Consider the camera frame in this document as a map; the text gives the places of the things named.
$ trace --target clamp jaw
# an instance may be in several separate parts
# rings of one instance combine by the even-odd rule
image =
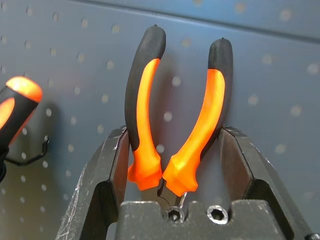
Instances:
[[[205,210],[191,202],[186,217],[179,209],[163,217],[156,202],[123,202],[129,138],[125,127],[113,130],[83,168],[56,240],[105,240],[114,222],[116,240],[320,240],[246,135],[224,126],[218,143],[230,208],[215,205]]]

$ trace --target gray pegboard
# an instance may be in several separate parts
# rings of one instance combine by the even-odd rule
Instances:
[[[23,161],[22,153],[27,158],[37,154],[45,135],[51,143],[39,162],[24,168],[7,165],[0,183],[0,238],[55,238],[83,166],[108,132],[125,123],[131,63],[144,31],[153,24],[167,35],[150,103],[154,142],[164,146],[163,167],[197,120],[209,46],[225,37],[234,52],[227,123],[252,139],[312,230],[320,232],[319,4],[3,1],[0,83],[25,74],[41,85],[44,95],[10,156]],[[197,180],[198,191],[189,194],[190,200],[226,204],[214,147],[200,165]],[[126,199],[138,197],[129,183]]]

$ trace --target metal hook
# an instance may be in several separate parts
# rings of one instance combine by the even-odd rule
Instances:
[[[32,164],[35,161],[43,158],[47,154],[48,143],[49,142],[50,142],[49,137],[45,136],[44,140],[42,142],[42,152],[39,155],[37,155],[37,156],[27,160],[27,161],[22,161],[22,162],[21,161],[16,161],[16,160],[10,159],[8,157],[5,157],[4,160],[7,161],[8,163],[16,165],[16,166],[27,166],[27,165]]]

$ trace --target orange handle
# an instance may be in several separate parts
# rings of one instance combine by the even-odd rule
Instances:
[[[204,99],[196,124],[182,148],[171,157],[162,176],[167,188],[179,197],[198,187],[196,171],[201,156],[212,145],[225,120],[232,76],[232,47],[222,38],[210,47]]]
[[[0,90],[0,151],[15,140],[41,99],[41,88],[24,76],[6,82]]]
[[[124,115],[134,161],[128,180],[143,191],[159,185],[161,160],[149,124],[149,98],[154,75],[166,48],[166,33],[149,27],[135,53],[125,90]]]

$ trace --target screw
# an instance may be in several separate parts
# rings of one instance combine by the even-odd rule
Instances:
[[[219,205],[209,206],[206,215],[213,223],[219,225],[227,224],[229,220],[227,211]]]
[[[165,212],[165,216],[175,224],[182,224],[185,220],[184,212],[177,206],[171,206]]]
[[[312,233],[305,237],[305,240],[320,240],[320,234]]]

